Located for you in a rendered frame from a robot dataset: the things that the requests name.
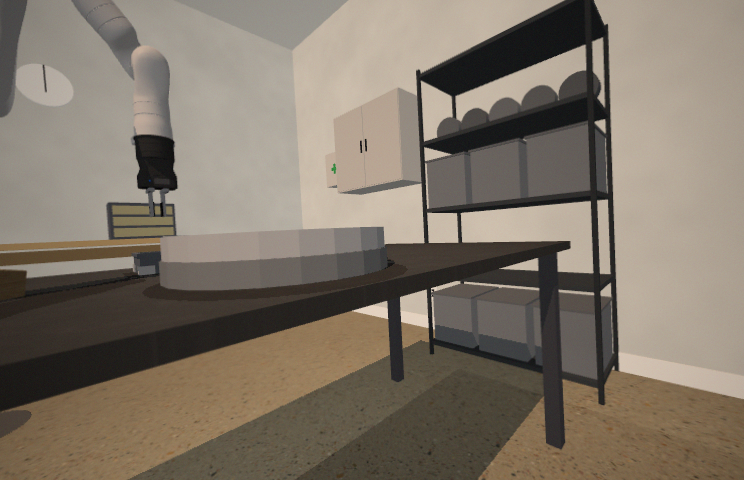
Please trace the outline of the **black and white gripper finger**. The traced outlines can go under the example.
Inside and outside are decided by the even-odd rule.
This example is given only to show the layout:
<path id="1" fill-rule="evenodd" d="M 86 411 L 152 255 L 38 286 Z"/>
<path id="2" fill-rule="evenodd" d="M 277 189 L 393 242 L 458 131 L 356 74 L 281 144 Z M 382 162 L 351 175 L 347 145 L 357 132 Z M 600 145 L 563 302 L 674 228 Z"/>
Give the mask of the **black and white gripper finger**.
<path id="1" fill-rule="evenodd" d="M 169 192 L 169 188 L 163 188 L 160 190 L 160 197 L 161 197 L 161 203 L 160 203 L 160 210 L 161 210 L 161 217 L 166 217 L 166 201 L 165 201 L 165 194 Z"/>
<path id="2" fill-rule="evenodd" d="M 148 194 L 148 200 L 149 200 L 149 214 L 150 217 L 155 217 L 155 205 L 153 202 L 153 192 L 155 191 L 155 188 L 148 188 L 146 191 L 146 194 Z"/>

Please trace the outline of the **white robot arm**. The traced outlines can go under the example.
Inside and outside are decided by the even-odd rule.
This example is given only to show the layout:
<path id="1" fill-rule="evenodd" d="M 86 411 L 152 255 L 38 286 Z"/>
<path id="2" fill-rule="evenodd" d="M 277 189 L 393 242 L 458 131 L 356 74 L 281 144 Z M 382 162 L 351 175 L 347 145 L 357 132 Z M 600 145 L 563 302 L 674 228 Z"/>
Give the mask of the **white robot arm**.
<path id="1" fill-rule="evenodd" d="M 0 118 L 8 115 L 14 102 L 18 42 L 27 1 L 0 0 Z M 171 121 L 170 70 L 164 55 L 151 46 L 141 46 L 135 28 L 112 0 L 71 1 L 135 81 L 134 116 L 156 114 Z"/>

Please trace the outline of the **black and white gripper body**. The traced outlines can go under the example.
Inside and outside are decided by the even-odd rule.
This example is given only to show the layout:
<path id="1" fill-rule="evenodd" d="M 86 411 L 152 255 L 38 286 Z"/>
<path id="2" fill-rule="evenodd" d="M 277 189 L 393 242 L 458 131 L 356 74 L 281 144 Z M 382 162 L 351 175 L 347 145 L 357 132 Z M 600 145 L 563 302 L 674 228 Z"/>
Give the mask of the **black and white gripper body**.
<path id="1" fill-rule="evenodd" d="M 175 157 L 171 121 L 156 114 L 141 113 L 134 116 L 136 160 L 139 164 L 138 189 L 169 188 L 176 190 L 177 176 L 173 170 Z"/>

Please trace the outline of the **grey two-compartment bin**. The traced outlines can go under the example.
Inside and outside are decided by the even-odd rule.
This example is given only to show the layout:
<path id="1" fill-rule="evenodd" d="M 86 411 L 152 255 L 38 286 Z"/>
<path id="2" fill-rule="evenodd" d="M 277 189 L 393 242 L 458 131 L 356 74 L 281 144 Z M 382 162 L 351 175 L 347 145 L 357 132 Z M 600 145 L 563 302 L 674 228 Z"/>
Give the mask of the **grey two-compartment bin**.
<path id="1" fill-rule="evenodd" d="M 161 251 L 131 253 L 131 256 L 134 256 L 134 273 L 138 273 L 139 276 L 159 273 Z"/>

